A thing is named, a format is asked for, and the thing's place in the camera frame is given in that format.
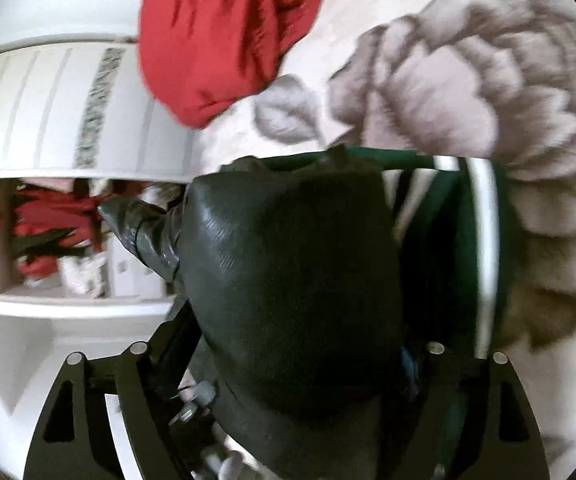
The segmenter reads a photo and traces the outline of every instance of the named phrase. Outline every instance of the white shelf edge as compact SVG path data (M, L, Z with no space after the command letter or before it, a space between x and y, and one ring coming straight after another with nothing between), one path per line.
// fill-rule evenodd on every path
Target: white shelf edge
M188 184L194 176L155 174L137 171L111 171L91 168L89 170L74 170L72 168L33 168L30 170L0 170L0 178L51 177L51 178L114 178L117 180L142 180L153 182L170 182L173 184Z
M165 316L173 298L122 303L121 300L69 300L69 304L55 304L41 298L12 298L0 296L0 316L31 317L37 319L107 319L116 317Z

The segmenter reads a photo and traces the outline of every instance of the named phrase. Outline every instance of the leather sleeve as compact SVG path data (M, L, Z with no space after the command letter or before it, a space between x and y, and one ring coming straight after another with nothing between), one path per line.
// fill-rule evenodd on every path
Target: leather sleeve
M136 198L118 197L103 202L98 210L122 245L168 283L179 269L177 237L181 208L163 209Z

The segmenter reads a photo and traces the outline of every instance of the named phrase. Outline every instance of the floral blanket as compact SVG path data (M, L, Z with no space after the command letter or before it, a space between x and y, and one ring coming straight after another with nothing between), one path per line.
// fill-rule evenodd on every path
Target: floral blanket
M576 3L324 0L279 77L199 136L204 171L332 144L504 164L522 224L506 351L554 480L576 467Z

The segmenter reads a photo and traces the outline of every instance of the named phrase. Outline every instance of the black leather item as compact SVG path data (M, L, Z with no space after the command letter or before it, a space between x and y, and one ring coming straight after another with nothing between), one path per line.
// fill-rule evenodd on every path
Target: black leather item
M236 441L284 478L374 478L402 340L381 168L341 149L292 173L226 170L196 178L183 213L124 198L100 212L185 289Z

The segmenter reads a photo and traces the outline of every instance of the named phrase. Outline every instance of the white stripe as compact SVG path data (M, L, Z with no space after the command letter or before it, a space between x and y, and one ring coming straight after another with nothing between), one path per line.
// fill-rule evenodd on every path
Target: white stripe
M476 259L479 288L474 356L486 359L492 341L499 278L497 190L494 171L489 160L468 158L467 164L476 216Z
M401 212L395 221L395 239L399 244L403 241L405 231L421 205L423 197L430 189L430 184L436 174L437 170L429 170L427 168L415 170L413 173L410 180L410 189L405 197L404 205L401 207Z
M402 170L386 170L381 172L383 179L383 188L386 191L386 204L388 209L392 209L395 204L395 196L397 194L397 187L399 186L399 177Z
M456 156L435 155L434 167L442 171L458 171L458 159Z

